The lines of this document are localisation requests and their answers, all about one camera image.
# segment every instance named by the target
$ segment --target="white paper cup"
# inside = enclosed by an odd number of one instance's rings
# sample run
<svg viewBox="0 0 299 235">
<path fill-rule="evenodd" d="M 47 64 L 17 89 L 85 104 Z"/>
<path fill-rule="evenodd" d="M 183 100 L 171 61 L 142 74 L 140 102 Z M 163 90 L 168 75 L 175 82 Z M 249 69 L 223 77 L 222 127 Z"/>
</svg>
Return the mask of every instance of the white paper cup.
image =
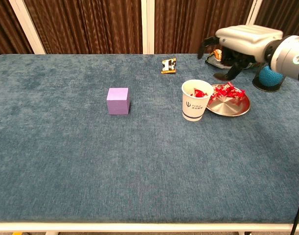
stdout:
<svg viewBox="0 0 299 235">
<path fill-rule="evenodd" d="M 190 94 L 195 93 L 194 88 L 207 93 L 207 96 L 202 98 L 190 96 Z M 183 117 L 189 121 L 199 121 L 203 117 L 206 106 L 213 93 L 213 87 L 205 81 L 194 79 L 188 80 L 182 84 L 182 92 Z"/>
</svg>

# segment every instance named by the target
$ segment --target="table edge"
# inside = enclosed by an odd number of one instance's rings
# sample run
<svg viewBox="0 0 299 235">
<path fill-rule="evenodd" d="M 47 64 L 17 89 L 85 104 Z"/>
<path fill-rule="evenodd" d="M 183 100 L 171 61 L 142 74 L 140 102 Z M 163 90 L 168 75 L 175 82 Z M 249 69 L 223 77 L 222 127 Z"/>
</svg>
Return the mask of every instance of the table edge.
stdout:
<svg viewBox="0 0 299 235">
<path fill-rule="evenodd" d="M 0 222 L 0 232 L 289 232 L 293 224 L 254 223 L 43 223 Z"/>
</svg>

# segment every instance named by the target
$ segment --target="brown curtain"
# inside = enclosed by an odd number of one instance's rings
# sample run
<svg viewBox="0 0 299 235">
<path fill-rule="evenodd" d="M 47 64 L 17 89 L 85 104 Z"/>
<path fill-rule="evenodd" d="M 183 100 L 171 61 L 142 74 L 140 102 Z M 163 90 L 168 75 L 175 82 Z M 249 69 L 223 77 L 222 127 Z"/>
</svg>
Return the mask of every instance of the brown curtain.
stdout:
<svg viewBox="0 0 299 235">
<path fill-rule="evenodd" d="M 245 24 L 253 0 L 156 0 L 155 53 L 196 53 L 216 30 Z"/>
<path fill-rule="evenodd" d="M 8 0 L 0 0 L 0 54 L 33 53 Z"/>
<path fill-rule="evenodd" d="M 25 0 L 46 53 L 142 53 L 140 0 Z"/>
<path fill-rule="evenodd" d="M 255 24 L 299 35 L 299 0 L 263 0 Z"/>
</svg>

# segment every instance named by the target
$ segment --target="table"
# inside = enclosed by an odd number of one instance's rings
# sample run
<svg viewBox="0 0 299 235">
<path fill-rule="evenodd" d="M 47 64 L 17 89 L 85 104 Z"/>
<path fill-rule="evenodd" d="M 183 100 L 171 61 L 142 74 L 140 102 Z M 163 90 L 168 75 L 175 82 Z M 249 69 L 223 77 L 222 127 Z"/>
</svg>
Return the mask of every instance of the table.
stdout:
<svg viewBox="0 0 299 235">
<path fill-rule="evenodd" d="M 204 60 L 0 55 L 0 231 L 289 231 L 299 82 L 265 93 L 245 70 L 247 114 L 189 122 L 181 84 L 218 83 Z M 129 115 L 108 115 L 109 87 L 129 87 Z"/>
</svg>

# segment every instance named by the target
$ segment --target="silver plate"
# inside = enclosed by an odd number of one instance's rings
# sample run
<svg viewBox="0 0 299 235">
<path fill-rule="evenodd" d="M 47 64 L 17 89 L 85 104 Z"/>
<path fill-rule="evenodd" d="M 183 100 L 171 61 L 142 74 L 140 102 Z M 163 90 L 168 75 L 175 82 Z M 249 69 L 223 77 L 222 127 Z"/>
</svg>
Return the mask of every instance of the silver plate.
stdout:
<svg viewBox="0 0 299 235">
<path fill-rule="evenodd" d="M 223 84 L 212 85 L 214 88 L 222 86 Z M 215 114 L 236 117 L 243 115 L 248 112 L 251 107 L 251 101 L 247 95 L 244 94 L 242 98 L 231 98 L 231 97 L 217 97 L 216 100 L 210 100 L 207 109 L 214 112 Z"/>
</svg>

